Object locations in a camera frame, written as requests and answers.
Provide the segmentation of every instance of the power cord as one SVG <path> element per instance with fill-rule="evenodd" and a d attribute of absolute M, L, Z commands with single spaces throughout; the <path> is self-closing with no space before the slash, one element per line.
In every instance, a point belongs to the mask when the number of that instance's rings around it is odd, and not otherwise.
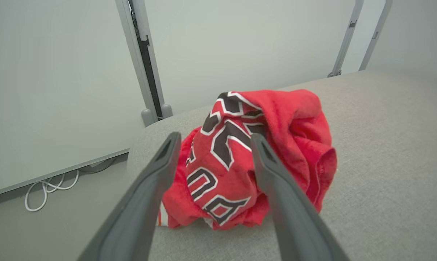
<path fill-rule="evenodd" d="M 64 181 L 64 178 L 66 177 L 66 174 L 65 174 L 65 173 L 62 174 L 61 181 L 59 182 L 58 185 L 53 185 L 53 184 L 50 183 L 51 180 L 53 179 L 53 177 L 49 178 L 48 180 L 41 180 L 41 181 L 38 181 L 38 182 L 33 183 L 33 184 L 30 186 L 30 188 L 28 188 L 27 194 L 25 194 L 25 208 L 26 208 L 28 211 L 30 211 L 30 212 L 36 212 L 36 211 L 38 211 L 38 210 L 41 210 L 41 209 L 45 206 L 46 201 L 48 200 L 48 193 L 53 193 L 53 192 L 55 192 L 56 190 L 68 190 L 68 189 L 72 188 L 72 187 L 76 184 L 76 182 L 77 182 L 77 180 L 78 180 L 78 173 L 79 173 L 79 170 L 76 170 L 75 180 L 74 180 L 74 182 L 72 183 L 72 185 L 70 185 L 70 186 L 67 187 L 67 188 L 63 188 L 63 187 L 61 187 L 62 182 Z M 43 203 L 41 204 L 41 206 L 39 206 L 38 208 L 30 208 L 30 207 L 28 206 L 28 195 L 30 194 L 30 191 L 32 190 L 32 188 L 33 188 L 36 184 L 38 184 L 38 183 L 41 183 L 41 187 L 43 188 L 43 192 L 45 193 L 45 198 L 44 198 Z M 52 189 L 52 190 L 48 190 L 48 186 L 53 187 L 53 189 Z"/>

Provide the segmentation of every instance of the red fabric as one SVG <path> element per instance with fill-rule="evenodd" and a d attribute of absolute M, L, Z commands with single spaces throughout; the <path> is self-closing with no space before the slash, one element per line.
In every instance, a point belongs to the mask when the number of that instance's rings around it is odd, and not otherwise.
<path fill-rule="evenodd" d="M 240 112 L 230 112 L 227 106 L 240 108 Z M 193 130 L 182 142 L 174 183 L 162 200 L 170 228 L 187 226 L 197 218 L 212 218 L 214 230 L 229 229 L 238 224 L 252 227 L 262 223 L 270 207 L 255 181 L 252 154 L 245 145 L 245 136 L 237 135 L 242 137 L 243 142 L 228 136 L 225 139 L 227 144 L 217 143 L 222 132 L 230 131 L 229 135 L 233 135 L 232 129 L 250 135 L 246 126 L 262 126 L 267 141 L 280 160 L 316 210 L 321 210 L 323 197 L 336 172 L 337 160 L 331 147 L 328 122 L 315 94 L 307 90 L 229 92 L 219 96 L 211 114 L 220 117 L 209 134 L 204 134 L 210 129 L 206 120 L 203 127 Z M 229 149 L 234 160 L 229 170 L 225 167 L 227 156 L 222 156 L 225 164 L 221 163 L 220 157 L 212 153 L 213 144 L 217 150 Z M 198 195 L 200 192 L 197 190 L 213 183 L 206 175 L 199 176 L 197 180 L 190 178 L 190 183 L 187 182 L 187 178 L 192 177 L 200 167 L 212 173 L 217 180 L 215 187 L 202 195 Z M 221 202 L 226 201 L 225 206 L 211 203 L 217 197 L 223 198 Z M 224 221 L 220 216 L 229 212 L 232 215 Z"/>

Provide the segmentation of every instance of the red towel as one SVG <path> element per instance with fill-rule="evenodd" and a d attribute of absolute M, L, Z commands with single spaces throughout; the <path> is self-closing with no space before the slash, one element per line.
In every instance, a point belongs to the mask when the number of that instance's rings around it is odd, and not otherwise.
<path fill-rule="evenodd" d="M 202 127 L 182 142 L 159 225 L 175 228 L 197 218 L 212 228 L 260 225 L 270 207 L 255 181 L 250 134 L 261 133 L 317 211 L 336 172 L 328 123 L 307 90 L 221 94 Z"/>

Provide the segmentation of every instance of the gray fabric seat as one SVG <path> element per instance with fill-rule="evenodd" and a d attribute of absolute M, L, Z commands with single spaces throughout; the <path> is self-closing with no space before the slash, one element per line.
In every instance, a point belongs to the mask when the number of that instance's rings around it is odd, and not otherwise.
<path fill-rule="evenodd" d="M 348 256 L 437 260 L 437 84 L 362 71 L 281 90 L 295 89 L 317 94 L 330 124 L 338 171 L 321 217 Z M 139 174 L 170 132 L 186 137 L 210 109 L 147 127 L 130 150 L 130 176 Z M 150 252 L 150 260 L 163 261 L 279 259 L 271 218 L 261 227 L 229 231 L 212 231 L 203 221 L 156 228 Z"/>

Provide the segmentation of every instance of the orange stripe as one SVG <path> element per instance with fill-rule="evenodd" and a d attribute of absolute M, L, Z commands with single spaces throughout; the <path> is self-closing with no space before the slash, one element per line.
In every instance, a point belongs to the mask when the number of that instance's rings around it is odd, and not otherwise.
<path fill-rule="evenodd" d="M 158 225 L 157 226 L 161 226 L 161 210 L 159 210 L 159 214 L 157 215 L 157 223 L 158 223 Z"/>

